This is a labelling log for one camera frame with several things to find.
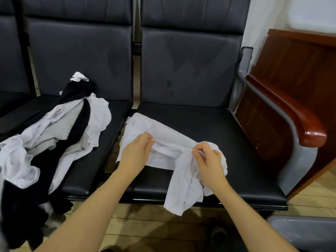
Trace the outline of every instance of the person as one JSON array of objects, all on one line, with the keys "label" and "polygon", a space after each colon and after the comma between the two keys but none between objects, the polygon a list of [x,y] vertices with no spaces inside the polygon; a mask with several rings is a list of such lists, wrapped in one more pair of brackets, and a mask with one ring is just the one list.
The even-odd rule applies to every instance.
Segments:
[{"label": "person", "polygon": [[[98,252],[121,196],[144,168],[154,144],[145,132],[122,151],[118,169],[97,189],[36,252]],[[194,147],[203,182],[213,191],[232,218],[249,252],[297,252],[229,185],[221,165],[221,153],[206,142]]]}]

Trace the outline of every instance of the backrest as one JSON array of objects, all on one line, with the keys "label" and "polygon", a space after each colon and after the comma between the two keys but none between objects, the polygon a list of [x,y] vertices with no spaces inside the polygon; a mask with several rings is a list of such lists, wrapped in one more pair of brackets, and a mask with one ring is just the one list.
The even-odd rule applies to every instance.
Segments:
[{"label": "backrest", "polygon": [[227,107],[250,0],[141,0],[141,101]]},{"label": "backrest", "polygon": [[59,95],[75,72],[97,97],[132,101],[132,0],[23,0],[42,95]]},{"label": "backrest", "polygon": [[0,91],[30,93],[11,0],[0,0]]}]

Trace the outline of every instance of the black leather seat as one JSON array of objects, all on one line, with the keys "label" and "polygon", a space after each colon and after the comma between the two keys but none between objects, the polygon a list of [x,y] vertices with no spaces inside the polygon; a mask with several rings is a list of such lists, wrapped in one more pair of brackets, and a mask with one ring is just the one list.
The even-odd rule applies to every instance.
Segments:
[{"label": "black leather seat", "polygon": [[99,147],[75,161],[61,184],[73,199],[96,189],[132,107],[131,5],[132,0],[23,0],[41,96],[0,118],[0,132],[54,106],[76,71],[95,82],[97,97],[111,111]]},{"label": "black leather seat", "polygon": [[[141,0],[138,112],[201,142],[218,145],[227,179],[252,207],[285,210],[277,181],[227,109],[250,0]],[[145,166],[124,202],[163,203],[172,171]],[[219,207],[215,196],[203,206]]]},{"label": "black leather seat", "polygon": [[0,0],[0,32],[1,117],[32,99],[35,92],[29,87],[11,0]]}]

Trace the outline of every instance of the red-brown armrest pad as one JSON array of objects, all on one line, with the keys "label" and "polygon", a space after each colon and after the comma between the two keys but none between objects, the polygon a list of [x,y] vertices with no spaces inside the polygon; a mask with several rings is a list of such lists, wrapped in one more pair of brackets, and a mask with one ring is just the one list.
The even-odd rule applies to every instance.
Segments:
[{"label": "red-brown armrest pad", "polygon": [[325,144],[327,132],[313,112],[263,79],[248,75],[246,80],[291,118],[301,146],[319,148]]}]

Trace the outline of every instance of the wooden furniture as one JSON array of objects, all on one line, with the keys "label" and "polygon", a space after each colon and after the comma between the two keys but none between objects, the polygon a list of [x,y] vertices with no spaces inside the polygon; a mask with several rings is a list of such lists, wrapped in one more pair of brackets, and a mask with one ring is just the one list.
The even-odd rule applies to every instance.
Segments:
[{"label": "wooden furniture", "polygon": [[[327,130],[325,145],[319,148],[312,168],[289,194],[292,198],[325,173],[336,158],[336,37],[270,29],[251,74],[311,110]],[[292,152],[288,124],[248,88],[236,116],[267,162],[267,171],[276,176]]]}]

